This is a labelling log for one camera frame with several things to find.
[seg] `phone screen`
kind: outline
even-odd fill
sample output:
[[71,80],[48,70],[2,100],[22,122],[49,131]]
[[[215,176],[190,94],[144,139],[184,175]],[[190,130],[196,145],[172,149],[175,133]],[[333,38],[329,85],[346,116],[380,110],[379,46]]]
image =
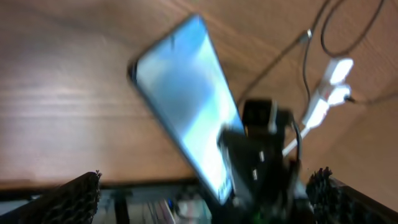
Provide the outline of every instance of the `phone screen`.
[[205,23],[193,16],[146,52],[133,75],[170,137],[220,204],[232,189],[217,139],[243,131]]

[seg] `white plug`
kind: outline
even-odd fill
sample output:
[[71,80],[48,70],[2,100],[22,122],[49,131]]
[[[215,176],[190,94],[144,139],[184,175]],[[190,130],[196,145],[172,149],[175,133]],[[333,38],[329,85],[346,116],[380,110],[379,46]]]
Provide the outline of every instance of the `white plug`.
[[344,80],[354,65],[351,58],[330,60],[322,81],[311,97],[308,110],[302,123],[306,128],[316,128],[325,119],[331,106],[343,104],[345,97],[351,93],[349,85]]

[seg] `brown floor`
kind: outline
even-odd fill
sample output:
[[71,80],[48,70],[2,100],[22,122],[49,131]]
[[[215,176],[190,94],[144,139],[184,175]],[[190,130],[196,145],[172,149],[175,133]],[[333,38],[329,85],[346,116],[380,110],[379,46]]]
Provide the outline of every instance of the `brown floor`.
[[[126,80],[127,62],[193,12],[202,14],[234,96],[308,29],[312,0],[0,0],[0,188],[59,184],[99,169],[106,182],[192,177],[193,172]],[[327,31],[342,49],[378,1],[348,1]],[[386,1],[352,52],[348,83],[360,99],[397,86],[398,7]],[[317,85],[329,58],[319,31],[308,58]],[[297,47],[252,92],[303,115]],[[333,108],[304,140],[303,178],[331,166],[337,178],[398,210],[396,101]]]

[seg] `white cable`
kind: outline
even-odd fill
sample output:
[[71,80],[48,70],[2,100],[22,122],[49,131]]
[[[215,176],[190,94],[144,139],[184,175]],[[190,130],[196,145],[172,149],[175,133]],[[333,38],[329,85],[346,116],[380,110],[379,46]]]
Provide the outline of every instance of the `white cable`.
[[[311,128],[305,127],[303,130],[301,130],[300,135],[301,138],[304,138],[309,132],[310,132]],[[291,150],[294,149],[294,147],[296,147],[297,145],[297,140],[293,139],[292,142],[290,142],[285,148],[284,150],[282,150],[282,154],[285,156],[287,156],[287,154],[289,154],[291,152]]]

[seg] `white power adapter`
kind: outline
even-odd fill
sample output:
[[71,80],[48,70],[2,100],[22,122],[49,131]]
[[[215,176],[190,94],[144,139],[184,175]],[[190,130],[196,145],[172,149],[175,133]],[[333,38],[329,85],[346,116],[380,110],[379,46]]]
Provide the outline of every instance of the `white power adapter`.
[[[300,135],[304,138],[312,128],[322,124],[328,110],[332,106],[337,106],[345,102],[345,98],[350,96],[351,88],[344,83],[345,78],[351,71],[354,61],[351,58],[334,58],[330,60],[325,74],[317,90],[312,95],[307,112],[302,123],[305,128]],[[295,146],[297,141],[294,139],[285,147],[282,154],[286,156]]]

